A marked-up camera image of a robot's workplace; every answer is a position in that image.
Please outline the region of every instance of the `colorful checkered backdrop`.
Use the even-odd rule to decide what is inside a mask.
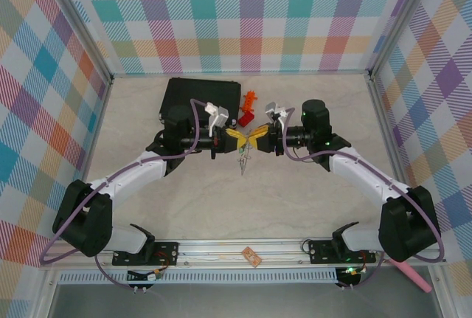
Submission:
[[[23,317],[105,83],[55,0],[0,0],[0,317]]]
[[[412,185],[434,196],[472,310],[472,0],[421,0],[377,76]]]
[[[387,23],[383,27],[382,34],[380,38],[377,40],[377,44],[375,45],[374,51],[372,55],[370,56],[369,63],[367,64],[367,69],[372,69],[374,66],[374,63],[380,54],[381,50],[384,47],[385,40],[389,36],[390,32],[392,31],[392,28],[395,26],[395,23],[397,22],[398,15],[402,11],[405,3],[408,0],[398,0],[397,3],[395,4],[394,9],[390,13],[390,17],[387,20]]]
[[[364,70],[388,0],[74,1],[111,69],[143,74]]]

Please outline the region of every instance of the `black box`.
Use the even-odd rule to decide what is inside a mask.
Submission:
[[[228,109],[227,125],[237,120],[241,100],[241,85],[227,80],[195,80],[190,78],[170,78],[162,101],[159,119],[164,123],[167,112],[173,106],[189,106],[190,99],[211,102]],[[197,106],[200,126],[208,126],[208,113],[203,106]]]

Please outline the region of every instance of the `wire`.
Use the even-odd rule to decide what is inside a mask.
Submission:
[[[70,256],[71,254],[74,254],[78,252],[78,249],[73,249],[67,253],[64,253],[62,255],[59,255],[57,257],[54,257],[53,259],[45,259],[48,251],[51,249],[52,245],[55,243],[55,241],[58,240],[58,238],[63,234],[63,232],[66,230],[66,228],[70,225],[70,223],[74,220],[75,217],[79,214],[80,211],[87,205],[87,203],[93,199],[93,197],[101,191],[104,187],[106,187],[109,183],[111,183],[113,180],[115,180],[118,176],[122,175],[123,173],[127,172],[130,169],[133,169],[135,167],[138,167],[144,163],[148,162],[155,162],[159,160],[167,160],[167,159],[179,159],[179,158],[184,158],[185,156],[188,156],[191,154],[197,147],[198,140],[200,138],[200,120],[198,119],[198,113],[197,113],[197,108],[196,104],[199,104],[200,106],[205,106],[205,103],[202,103],[198,100],[191,99],[190,100],[190,105],[192,106],[192,111],[193,111],[193,116],[195,118],[195,140],[192,144],[192,147],[190,147],[186,152],[182,154],[176,154],[172,156],[154,156],[154,157],[149,157],[146,159],[143,159],[141,162],[134,162],[131,163],[130,165],[127,165],[126,167],[123,167],[122,169],[118,170],[111,176],[107,178],[107,182],[103,182],[100,184],[98,187],[96,187],[90,194],[88,194],[82,202],[77,206],[77,208],[72,212],[72,214],[64,221],[63,225],[60,227],[60,229],[52,236],[52,238],[49,240],[47,245],[44,247],[43,251],[41,252],[39,256],[39,262],[41,265],[46,265],[46,264],[51,264],[55,263],[59,260],[64,259],[65,257]],[[105,270],[103,270],[102,266],[100,265],[100,262],[98,261],[98,257],[95,255],[95,263],[97,264],[98,269],[100,272],[112,283],[114,283],[117,286],[126,288],[126,289],[132,289],[130,286],[127,286],[123,283],[117,282],[114,278],[112,278],[110,275],[108,275]]]
[[[169,257],[167,256],[167,254],[165,254],[164,252],[157,252],[157,253],[154,253],[154,256],[155,257],[165,257],[165,264],[159,270],[160,272],[163,272],[165,269],[167,269],[169,267],[170,260],[169,260]]]
[[[288,125],[288,123],[290,121],[290,118],[291,118],[292,114],[295,111],[295,108],[289,108],[286,111],[287,111],[288,115],[287,115],[287,120],[285,121],[285,124]],[[288,152],[287,129],[288,128],[283,128],[282,146],[283,146],[283,150],[284,150],[285,154],[287,155],[287,157],[289,159],[291,159],[293,161],[297,161],[297,162],[302,162],[302,161],[305,161],[306,159],[312,159],[312,158],[317,157],[317,156],[323,156],[323,155],[326,155],[326,154],[329,154],[329,155],[338,154],[339,156],[343,156],[343,157],[346,157],[346,158],[351,159],[353,161],[356,161],[361,166],[366,168],[370,173],[377,176],[377,178],[379,178],[385,184],[388,184],[390,186],[390,188],[393,189],[396,193],[403,196],[403,198],[406,199],[413,206],[413,208],[416,211],[418,211],[418,213],[423,218],[423,220],[426,222],[426,224],[428,224],[428,226],[431,229],[431,231],[433,232],[434,238],[436,239],[436,242],[437,242],[437,244],[440,248],[440,253],[438,254],[438,256],[435,259],[430,259],[428,257],[422,257],[421,255],[414,255],[414,257],[417,258],[417,259],[420,259],[424,262],[427,262],[427,263],[439,263],[440,261],[443,261],[443,259],[444,259],[444,243],[443,243],[443,240],[441,239],[440,233],[438,232],[437,228],[435,227],[435,225],[433,224],[431,219],[428,217],[428,215],[426,215],[426,213],[423,211],[423,209],[408,194],[406,194],[404,191],[402,191],[395,184],[392,184],[391,181],[388,180],[387,177],[385,177],[382,173],[380,173],[378,170],[376,170],[372,165],[365,162],[363,159],[360,159],[360,158],[358,158],[356,156],[353,156],[352,154],[349,154],[349,153],[346,153],[346,152],[341,152],[341,151],[320,151],[320,152],[315,152],[315,153],[309,154],[309,155],[304,156],[302,158],[297,158],[297,157],[292,156]]]
[[[370,274],[369,277],[367,277],[367,279],[365,279],[364,281],[361,281],[360,283],[358,283],[358,284],[355,286],[356,288],[361,287],[361,286],[367,284],[368,282],[370,282],[370,281],[372,280],[372,278],[377,274],[378,269],[381,267],[382,263],[384,262],[384,258],[385,258],[385,252],[382,252],[382,253],[381,253],[381,257],[378,259],[378,264],[377,264],[377,266],[375,267],[374,270],[372,270],[372,274]],[[349,285],[347,285],[347,284],[345,284],[345,283],[343,283],[343,282],[341,282],[341,281],[339,281],[339,280],[338,280],[338,282],[339,282],[339,284],[340,284],[341,286],[350,287]]]
[[[308,254],[308,255],[310,255],[310,253],[309,253],[309,252],[307,252],[307,251],[305,250],[305,248],[304,248],[304,246],[305,246],[305,243],[307,243],[308,241],[311,241],[311,239],[310,239],[310,238],[309,238],[309,239],[305,239],[305,240],[302,242],[302,245],[300,246],[300,249],[301,249],[301,250],[302,250],[302,252],[304,252],[305,254]]]
[[[296,154],[295,147],[292,148],[292,151],[295,153],[295,156],[296,156],[297,158],[300,158],[300,157],[298,156],[298,154]],[[302,163],[315,163],[315,160],[312,159],[312,160],[310,160],[310,161],[301,161],[301,162],[302,162]]]
[[[366,255],[363,251],[361,251],[361,255],[362,255],[362,258],[364,259],[364,265],[362,266],[362,269],[366,269],[367,270],[367,265],[366,265]]]

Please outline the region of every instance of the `pink marker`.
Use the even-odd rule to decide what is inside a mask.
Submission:
[[[427,294],[433,289],[406,261],[399,263],[393,259],[389,262],[397,266],[411,281],[416,283]]]

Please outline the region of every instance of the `vent grille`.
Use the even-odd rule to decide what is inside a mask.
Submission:
[[[126,271],[108,272],[116,281],[126,281]],[[336,270],[312,269],[171,269],[156,284],[164,283],[337,283]],[[65,270],[59,284],[110,283],[98,270]]]

